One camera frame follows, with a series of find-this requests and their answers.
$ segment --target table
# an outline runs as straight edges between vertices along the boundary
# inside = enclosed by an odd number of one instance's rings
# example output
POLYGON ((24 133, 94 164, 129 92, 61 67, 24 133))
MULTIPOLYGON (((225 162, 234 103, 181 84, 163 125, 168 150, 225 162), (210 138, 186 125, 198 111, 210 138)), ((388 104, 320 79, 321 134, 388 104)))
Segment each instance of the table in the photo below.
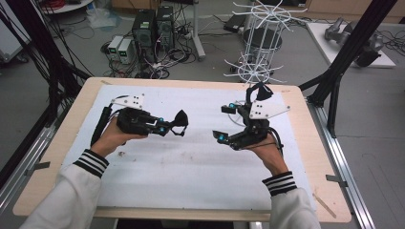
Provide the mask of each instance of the table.
MULTIPOLYGON (((27 216, 34 207, 51 191, 62 161, 75 140, 85 116, 89 112, 98 90, 102 85, 134 85, 153 87, 178 87, 202 89, 229 89, 245 91, 246 85, 239 83, 148 80, 94 77, 87 80, 74 105, 65 117, 41 162, 50 161, 50 168, 37 170, 14 205, 17 216, 27 216)), ((275 93, 281 93, 284 101, 294 107, 288 116, 307 171, 316 214, 324 222, 348 222, 352 216, 343 197, 339 184, 326 180, 334 175, 321 138, 310 116, 307 104, 298 87, 269 85, 275 93)), ((269 211, 250 210, 182 210, 148 208, 99 207, 95 217, 120 219, 184 219, 184 220, 233 220, 268 221, 269 211)))

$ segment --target floor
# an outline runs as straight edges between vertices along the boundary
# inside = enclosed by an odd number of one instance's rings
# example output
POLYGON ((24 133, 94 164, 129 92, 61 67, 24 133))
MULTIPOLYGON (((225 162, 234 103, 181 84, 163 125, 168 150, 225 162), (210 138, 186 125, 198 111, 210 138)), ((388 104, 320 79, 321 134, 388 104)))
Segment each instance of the floor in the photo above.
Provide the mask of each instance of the floor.
MULTIPOLYGON (((234 1, 243 4, 245 1, 234 1)), ((200 3, 200 34, 227 33, 221 22, 238 10, 230 1, 204 0, 200 3)), ((120 14, 115 28, 90 29, 88 21, 68 26, 85 18, 84 10, 58 15, 62 27, 70 27, 66 36, 69 47, 93 73, 103 76, 109 71, 108 61, 100 47, 115 34, 125 34, 131 27, 131 15, 120 14)), ((283 66, 274 77, 288 85, 300 85, 323 73, 328 63, 305 28, 291 27, 284 31, 284 46, 274 59, 274 66, 283 66)), ((380 30, 403 31, 405 27, 383 25, 380 30)), ((170 68, 168 79, 238 82, 225 77, 243 42, 238 34, 201 35, 206 52, 204 61, 194 61, 170 68)), ((60 40, 55 40, 66 56, 60 40)), ((366 202, 376 228, 405 228, 405 57, 383 49, 396 64, 393 69, 349 68, 341 82, 336 117, 336 134, 361 195, 366 202)), ((12 61, 0 69, 0 168, 15 151, 36 119, 47 106, 48 86, 33 63, 12 61)), ((313 89, 304 91, 310 95, 313 89)), ((0 228, 18 228, 24 218, 12 214, 12 206, 0 216, 0 228)), ((91 228, 113 228, 112 219, 95 219, 91 228)), ((355 219, 350 223, 322 223, 323 228, 358 228, 355 219)))

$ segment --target computer tower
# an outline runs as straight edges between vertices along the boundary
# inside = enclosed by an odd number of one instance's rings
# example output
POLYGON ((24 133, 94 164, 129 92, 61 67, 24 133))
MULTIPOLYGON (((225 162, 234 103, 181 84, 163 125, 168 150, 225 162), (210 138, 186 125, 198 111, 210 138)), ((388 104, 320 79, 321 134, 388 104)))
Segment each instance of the computer tower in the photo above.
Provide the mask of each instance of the computer tower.
POLYGON ((166 51, 175 48, 175 28, 173 18, 173 7, 161 6, 158 8, 158 15, 156 16, 158 23, 158 36, 160 47, 166 51))
POLYGON ((157 24, 154 10, 139 10, 132 26, 139 62, 156 63, 157 24))

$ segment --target sleeve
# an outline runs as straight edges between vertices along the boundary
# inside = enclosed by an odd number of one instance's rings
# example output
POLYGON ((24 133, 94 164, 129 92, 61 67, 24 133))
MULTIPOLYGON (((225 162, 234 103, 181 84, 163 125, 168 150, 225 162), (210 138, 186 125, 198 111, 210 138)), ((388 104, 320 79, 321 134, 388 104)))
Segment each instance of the sleeve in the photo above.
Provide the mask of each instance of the sleeve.
POLYGON ((263 180, 271 194, 270 228, 321 228, 307 192, 297 188, 292 172, 263 180))
POLYGON ((20 228, 88 228, 107 166, 105 158, 85 150, 74 164, 60 170, 54 188, 20 228))

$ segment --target wire stand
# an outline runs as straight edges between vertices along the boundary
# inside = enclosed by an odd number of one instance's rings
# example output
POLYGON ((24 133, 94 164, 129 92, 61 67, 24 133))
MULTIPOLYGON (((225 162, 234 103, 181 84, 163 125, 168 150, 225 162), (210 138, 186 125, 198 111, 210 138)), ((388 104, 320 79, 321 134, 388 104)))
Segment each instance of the wire stand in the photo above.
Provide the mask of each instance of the wire stand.
POLYGON ((235 73, 225 73, 224 76, 239 76, 245 83, 268 82, 270 79, 285 83, 271 77, 275 70, 283 66, 272 68, 271 62, 274 54, 280 49, 282 44, 281 32, 284 29, 291 31, 287 26, 287 21, 300 19, 291 16, 291 12, 303 12, 305 10, 284 10, 277 6, 264 5, 256 1, 254 6, 243 6, 235 4, 237 7, 250 9, 248 12, 233 12, 236 15, 246 14, 251 17, 249 20, 249 30, 245 30, 244 41, 246 44, 245 53, 241 53, 237 63, 230 63, 231 71, 235 73))

